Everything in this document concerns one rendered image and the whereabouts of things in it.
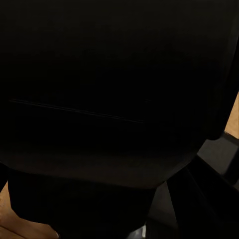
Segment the digital camera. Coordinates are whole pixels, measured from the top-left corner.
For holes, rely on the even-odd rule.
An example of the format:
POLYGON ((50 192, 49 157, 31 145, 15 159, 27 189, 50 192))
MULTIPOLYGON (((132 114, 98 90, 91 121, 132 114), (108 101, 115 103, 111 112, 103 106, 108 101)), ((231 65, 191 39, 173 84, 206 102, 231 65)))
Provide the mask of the digital camera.
POLYGON ((238 92, 239 0, 0 0, 0 163, 57 234, 144 226, 238 92))

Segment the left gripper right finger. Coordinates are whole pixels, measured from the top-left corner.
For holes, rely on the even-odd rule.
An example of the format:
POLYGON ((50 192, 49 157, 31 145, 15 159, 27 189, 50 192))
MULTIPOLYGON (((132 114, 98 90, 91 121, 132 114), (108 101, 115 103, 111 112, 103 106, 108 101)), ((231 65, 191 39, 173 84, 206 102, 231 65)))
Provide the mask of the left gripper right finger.
POLYGON ((198 154, 166 182, 181 239, 239 239, 239 190, 198 154))

